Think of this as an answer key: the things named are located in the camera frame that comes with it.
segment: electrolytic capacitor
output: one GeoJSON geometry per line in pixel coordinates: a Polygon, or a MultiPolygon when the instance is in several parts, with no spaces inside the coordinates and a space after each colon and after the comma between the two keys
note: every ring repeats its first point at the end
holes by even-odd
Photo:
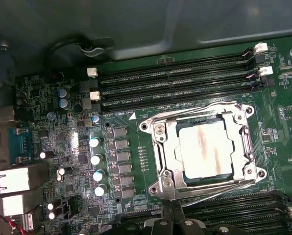
{"type": "Polygon", "coordinates": [[[54,158],[54,152],[53,151],[44,151],[44,152],[41,152],[39,154],[39,157],[41,159],[49,159],[49,158],[54,158]]]}
{"type": "Polygon", "coordinates": [[[86,229],[82,229],[81,231],[79,231],[78,235],[89,235],[89,232],[86,229]]]}
{"type": "Polygon", "coordinates": [[[23,99],[17,100],[17,106],[25,107],[27,105],[27,101],[23,99]]]}
{"type": "Polygon", "coordinates": [[[95,195],[97,197],[102,197],[106,191],[107,191],[107,186],[105,184],[100,184],[95,189],[95,195]]]}
{"type": "Polygon", "coordinates": [[[63,213],[62,207],[57,207],[56,209],[54,209],[52,212],[49,213],[48,218],[55,219],[62,213],[63,213]]]}
{"type": "Polygon", "coordinates": [[[104,176],[105,176],[105,172],[103,170],[98,170],[96,171],[94,174],[93,174],[93,179],[96,181],[96,182],[99,182],[101,181],[104,176]]]}
{"type": "Polygon", "coordinates": [[[53,120],[55,120],[55,118],[56,118],[56,114],[54,112],[47,113],[47,119],[49,121],[53,121],[53,120]]]}
{"type": "Polygon", "coordinates": [[[68,93],[66,89],[62,88],[58,90],[58,96],[60,98],[68,99],[70,97],[70,93],[68,93]]]}
{"type": "Polygon", "coordinates": [[[47,209],[52,211],[53,209],[61,206],[62,199],[61,198],[56,198],[52,202],[48,203],[47,209]]]}
{"type": "Polygon", "coordinates": [[[92,116],[92,121],[96,124],[101,124],[101,118],[99,115],[92,116]]]}
{"type": "Polygon", "coordinates": [[[17,92],[16,96],[19,99],[25,99],[26,98],[26,94],[24,92],[17,92]]]}
{"type": "Polygon", "coordinates": [[[96,154],[91,157],[91,163],[93,165],[98,165],[99,163],[102,162],[102,160],[103,160],[103,156],[101,154],[96,154]]]}
{"type": "Polygon", "coordinates": [[[59,107],[67,110],[71,107],[71,102],[67,99],[61,99],[59,101],[59,107]]]}
{"type": "Polygon", "coordinates": [[[73,172],[73,169],[70,166],[66,166],[66,167],[59,169],[59,175],[66,175],[66,174],[70,174],[72,172],[73,172]]]}
{"type": "Polygon", "coordinates": [[[92,148],[97,147],[98,145],[100,145],[101,140],[98,137],[93,137],[91,138],[91,140],[89,141],[89,146],[92,148]]]}

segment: integrated circuit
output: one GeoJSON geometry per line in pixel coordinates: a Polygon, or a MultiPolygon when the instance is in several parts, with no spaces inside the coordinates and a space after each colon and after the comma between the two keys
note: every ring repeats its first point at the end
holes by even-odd
{"type": "Polygon", "coordinates": [[[43,138],[48,138],[48,130],[47,130],[47,129],[41,129],[41,130],[39,131],[39,137],[40,137],[41,139],[43,139],[43,138]]]}
{"type": "Polygon", "coordinates": [[[122,141],[110,142],[110,143],[108,143],[107,147],[108,147],[109,150],[127,148],[128,147],[128,141],[127,140],[122,140],[122,141]]]}
{"type": "Polygon", "coordinates": [[[122,164],[119,165],[119,173],[131,173],[132,172],[132,165],[127,163],[127,164],[122,164]]]}
{"type": "Polygon", "coordinates": [[[87,156],[85,153],[81,153],[77,156],[79,163],[87,163],[87,156]]]}
{"type": "Polygon", "coordinates": [[[119,153],[116,153],[116,156],[117,156],[117,160],[118,162],[120,161],[128,161],[130,160],[130,152],[126,151],[126,152],[119,152],[119,153]]]}
{"type": "Polygon", "coordinates": [[[134,197],[134,195],[135,195],[135,188],[134,187],[122,188],[123,198],[134,197]]]}
{"type": "Polygon", "coordinates": [[[129,186],[133,184],[133,176],[132,175],[123,175],[120,177],[122,186],[129,186]]]}
{"type": "Polygon", "coordinates": [[[99,206],[88,207],[88,213],[92,216],[97,216],[100,212],[99,206]]]}

